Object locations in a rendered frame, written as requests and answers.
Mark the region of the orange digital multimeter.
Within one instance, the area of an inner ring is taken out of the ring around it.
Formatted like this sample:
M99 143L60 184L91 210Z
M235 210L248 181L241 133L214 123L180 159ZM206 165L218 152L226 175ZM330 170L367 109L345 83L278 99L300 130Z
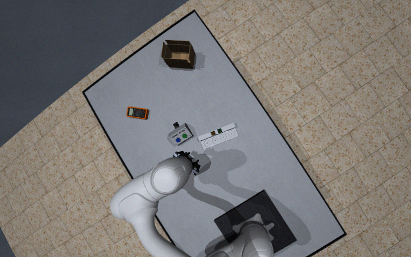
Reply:
M127 117L148 119L148 109L137 108L137 107L128 107L127 108Z

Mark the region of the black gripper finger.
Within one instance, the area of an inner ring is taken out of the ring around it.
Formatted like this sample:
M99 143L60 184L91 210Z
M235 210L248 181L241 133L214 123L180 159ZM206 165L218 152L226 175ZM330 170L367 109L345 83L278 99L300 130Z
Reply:
M193 167L194 167L194 168L196 167L196 169L192 170L192 172L194 173L194 175L197 175L197 174L199 173L200 165L198 164L198 161L199 161L199 160L197 160L196 162L193 162Z
M177 157L177 156L188 156L190 154L190 152L186 152L184 153L184 151L180 151L180 152L175 152L173 157Z

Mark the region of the grey key housing with blue and green buttons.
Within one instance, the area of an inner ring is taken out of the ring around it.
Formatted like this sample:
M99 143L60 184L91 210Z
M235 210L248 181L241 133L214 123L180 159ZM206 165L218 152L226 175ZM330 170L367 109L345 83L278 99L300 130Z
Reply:
M175 130L169 133L169 139L174 143L175 146L180 145L193 136L186 123L179 126L178 122L176 122L173 125L175 127Z

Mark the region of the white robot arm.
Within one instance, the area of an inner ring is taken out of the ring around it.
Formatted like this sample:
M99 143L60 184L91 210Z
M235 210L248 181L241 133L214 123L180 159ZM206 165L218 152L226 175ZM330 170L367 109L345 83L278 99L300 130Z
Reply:
M122 186L112 197L114 217L131 223L140 242L153 257L191 257L162 237L155 227L159 200L178 192L192 173L192 163L185 156L171 157ZM260 213L232 225L238 237L206 257L274 257L269 232L274 224L264 223Z

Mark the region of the small open brown cardboard box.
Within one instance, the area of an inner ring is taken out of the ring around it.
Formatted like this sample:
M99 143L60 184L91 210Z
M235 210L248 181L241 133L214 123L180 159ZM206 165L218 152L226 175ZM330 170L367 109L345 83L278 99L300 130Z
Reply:
M192 44L189 41L181 40L165 41L167 44L163 42L161 54L161 57L164 59L165 63L169 67L193 69L195 51Z

